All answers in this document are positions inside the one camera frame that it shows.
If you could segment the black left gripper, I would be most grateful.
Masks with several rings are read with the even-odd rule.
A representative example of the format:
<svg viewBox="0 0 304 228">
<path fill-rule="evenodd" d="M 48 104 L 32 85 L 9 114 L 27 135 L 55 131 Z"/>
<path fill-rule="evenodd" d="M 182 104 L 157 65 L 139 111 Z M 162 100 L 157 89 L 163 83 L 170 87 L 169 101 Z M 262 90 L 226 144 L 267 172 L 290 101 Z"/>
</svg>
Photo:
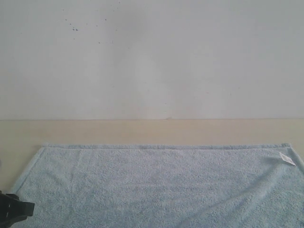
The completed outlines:
<svg viewBox="0 0 304 228">
<path fill-rule="evenodd" d="M 11 193 L 0 192 L 0 226 L 11 227 L 16 217 L 33 216 L 35 204 L 21 201 Z"/>
</svg>

